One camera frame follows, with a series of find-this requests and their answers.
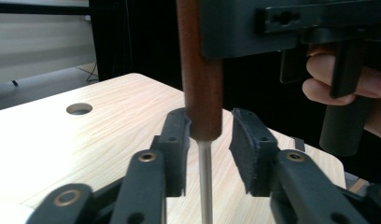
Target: round hole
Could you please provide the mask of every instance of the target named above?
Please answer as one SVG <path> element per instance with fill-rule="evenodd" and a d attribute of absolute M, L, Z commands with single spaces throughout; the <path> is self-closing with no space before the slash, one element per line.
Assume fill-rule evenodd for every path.
<path fill-rule="evenodd" d="M 304 161 L 304 156 L 295 152 L 290 152 L 287 154 L 287 159 L 290 161 Z"/>
<path fill-rule="evenodd" d="M 156 155 L 153 153 L 147 152 L 147 153 L 144 153 L 141 156 L 139 156 L 138 159 L 140 161 L 144 161 L 144 162 L 154 161 L 154 160 L 156 160 Z"/>
<path fill-rule="evenodd" d="M 66 111 L 71 115 L 84 115 L 92 111 L 92 106 L 85 103 L 78 103 L 70 105 Z"/>
<path fill-rule="evenodd" d="M 331 219 L 332 221 L 338 224 L 350 224 L 350 221 L 348 220 L 348 218 L 339 213 L 332 213 Z"/>
<path fill-rule="evenodd" d="M 59 207 L 67 206 L 71 203 L 74 203 L 78 200 L 80 197 L 80 191 L 77 189 L 69 189 L 61 194 L 59 194 L 55 199 L 54 199 L 54 204 L 56 204 Z"/>
<path fill-rule="evenodd" d="M 290 11 L 284 11 L 278 16 L 278 22 L 281 25 L 288 25 L 292 21 L 292 13 Z"/>
<path fill-rule="evenodd" d="M 127 218 L 127 224 L 141 224 L 144 222 L 144 215 L 142 213 L 132 213 Z"/>

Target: wooden handle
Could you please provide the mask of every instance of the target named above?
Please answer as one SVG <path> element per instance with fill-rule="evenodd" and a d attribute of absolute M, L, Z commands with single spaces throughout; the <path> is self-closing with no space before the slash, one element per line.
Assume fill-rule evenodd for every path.
<path fill-rule="evenodd" d="M 213 141 L 222 128 L 222 60 L 202 56 L 198 1 L 176 0 L 176 11 L 190 137 Z"/>

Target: screwdriver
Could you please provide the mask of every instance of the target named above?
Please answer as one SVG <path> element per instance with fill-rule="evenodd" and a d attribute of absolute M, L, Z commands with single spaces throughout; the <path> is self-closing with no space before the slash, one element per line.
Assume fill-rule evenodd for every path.
<path fill-rule="evenodd" d="M 202 55 L 198 1 L 176 0 L 185 111 L 199 148 L 202 223 L 213 223 L 211 145 L 222 129 L 222 60 Z"/>

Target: metal rod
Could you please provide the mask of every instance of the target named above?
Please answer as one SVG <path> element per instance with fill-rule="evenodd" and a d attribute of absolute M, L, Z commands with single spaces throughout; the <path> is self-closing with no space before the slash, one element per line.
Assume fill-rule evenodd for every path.
<path fill-rule="evenodd" d="M 213 223 L 213 193 L 211 172 L 211 142 L 198 141 L 199 176 L 202 202 L 202 223 Z"/>

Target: black cable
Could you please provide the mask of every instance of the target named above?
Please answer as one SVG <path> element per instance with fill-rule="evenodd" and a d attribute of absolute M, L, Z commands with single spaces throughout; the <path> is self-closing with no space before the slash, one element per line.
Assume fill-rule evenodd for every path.
<path fill-rule="evenodd" d="M 88 82 L 91 82 L 91 81 L 98 81 L 98 79 L 89 79 L 89 78 L 91 78 L 92 75 L 97 76 L 96 74 L 93 73 L 96 67 L 97 67 L 97 62 L 95 62 L 95 64 L 94 64 L 94 68 L 93 68 L 92 71 L 90 72 L 90 75 L 88 76 L 88 78 L 86 79 L 86 81 L 88 81 Z"/>

